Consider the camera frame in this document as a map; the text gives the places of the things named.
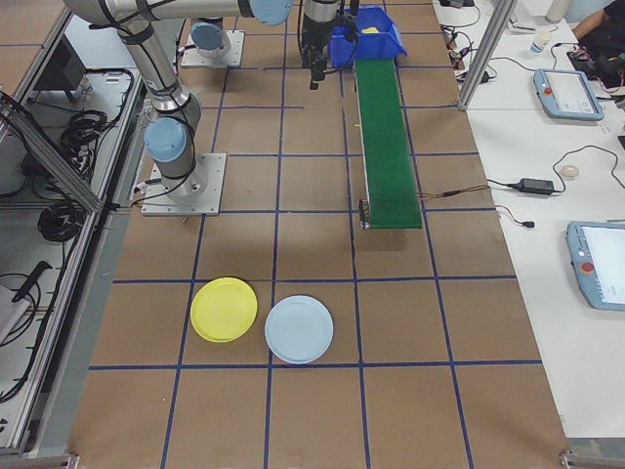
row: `plate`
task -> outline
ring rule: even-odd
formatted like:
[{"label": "plate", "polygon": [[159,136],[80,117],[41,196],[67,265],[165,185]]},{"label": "plate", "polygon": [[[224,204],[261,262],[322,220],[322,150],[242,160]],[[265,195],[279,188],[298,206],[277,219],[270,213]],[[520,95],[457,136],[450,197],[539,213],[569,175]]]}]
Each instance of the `plate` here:
[{"label": "plate", "polygon": [[321,357],[333,334],[330,312],[310,296],[283,299],[271,309],[265,323],[265,338],[271,351],[279,359],[294,364]]},{"label": "plate", "polygon": [[243,280],[217,278],[204,285],[191,303],[191,324],[200,337],[211,342],[230,342],[254,323],[258,301]]}]

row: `light blue plate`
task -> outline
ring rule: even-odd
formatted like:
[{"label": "light blue plate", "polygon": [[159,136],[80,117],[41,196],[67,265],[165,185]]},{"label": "light blue plate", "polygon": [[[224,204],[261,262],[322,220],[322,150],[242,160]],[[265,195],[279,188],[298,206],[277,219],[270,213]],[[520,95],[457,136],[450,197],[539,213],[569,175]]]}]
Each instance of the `light blue plate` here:
[{"label": "light blue plate", "polygon": [[277,303],[265,323],[271,351],[285,362],[310,363],[330,346],[334,324],[330,312],[310,296],[290,296]]}]

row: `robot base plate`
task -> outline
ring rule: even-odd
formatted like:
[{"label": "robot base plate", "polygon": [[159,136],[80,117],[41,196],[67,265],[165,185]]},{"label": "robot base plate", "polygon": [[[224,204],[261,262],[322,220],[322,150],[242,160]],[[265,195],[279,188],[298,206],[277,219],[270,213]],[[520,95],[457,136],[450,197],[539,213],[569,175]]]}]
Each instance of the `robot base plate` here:
[{"label": "robot base plate", "polygon": [[[222,201],[222,189],[226,174],[225,153],[204,153],[197,156],[197,166],[200,171],[208,173],[208,184],[204,192],[196,197],[191,203],[182,205],[179,201],[171,199],[168,195],[146,200],[143,202],[141,213],[146,216],[192,216],[192,215],[219,215]],[[160,171],[154,165],[151,179],[160,178]],[[159,195],[165,190],[159,185],[149,186],[146,197]]]},{"label": "robot base plate", "polygon": [[[241,57],[243,56],[243,40],[245,39],[244,31],[226,31],[230,40],[230,50],[217,59],[200,56],[197,49],[188,49],[181,61],[181,66],[186,68],[228,68],[229,66],[241,66]],[[187,41],[188,46],[192,46],[191,37]]]}]

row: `robotic arm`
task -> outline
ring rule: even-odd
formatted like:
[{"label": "robotic arm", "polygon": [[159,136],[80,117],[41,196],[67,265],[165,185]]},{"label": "robotic arm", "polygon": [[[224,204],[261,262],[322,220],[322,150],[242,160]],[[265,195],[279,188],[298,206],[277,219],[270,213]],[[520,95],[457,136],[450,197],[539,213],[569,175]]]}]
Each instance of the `robotic arm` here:
[{"label": "robotic arm", "polygon": [[328,65],[326,46],[330,43],[332,29],[342,27],[349,42],[357,40],[355,16],[358,1],[352,0],[350,13],[344,12],[345,0],[307,0],[304,8],[304,23],[301,39],[298,36],[302,65],[311,71],[311,90],[316,90],[317,81],[323,81]]},{"label": "robotic arm", "polygon": [[[277,25],[286,21],[292,0],[63,1],[75,15],[89,22],[91,28],[117,29],[144,79],[159,117],[146,128],[147,151],[160,170],[166,194],[179,204],[193,204],[206,189],[208,179],[194,154],[193,145],[200,119],[200,103],[174,73],[154,34],[152,23],[175,18],[209,19],[204,23],[207,26],[203,28],[204,43],[212,44],[210,47],[219,54],[219,49],[227,45],[219,39],[219,27],[210,19],[254,17],[265,24]],[[299,44],[303,64],[312,71],[311,89],[315,89],[318,86],[316,81],[325,76],[327,58],[324,49],[330,41],[332,28],[350,23],[344,20],[343,4],[339,11],[340,1],[344,0],[306,0]]]}]

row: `touchscreen display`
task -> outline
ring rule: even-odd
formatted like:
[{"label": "touchscreen display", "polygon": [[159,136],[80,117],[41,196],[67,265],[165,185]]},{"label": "touchscreen display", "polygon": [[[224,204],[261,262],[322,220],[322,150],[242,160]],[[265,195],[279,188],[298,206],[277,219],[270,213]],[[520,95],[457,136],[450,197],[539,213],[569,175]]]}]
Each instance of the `touchscreen display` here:
[{"label": "touchscreen display", "polygon": [[547,71],[545,75],[560,110],[582,114],[595,112],[584,83],[578,74]]},{"label": "touchscreen display", "polygon": [[625,304],[625,230],[584,227],[606,303]]}]

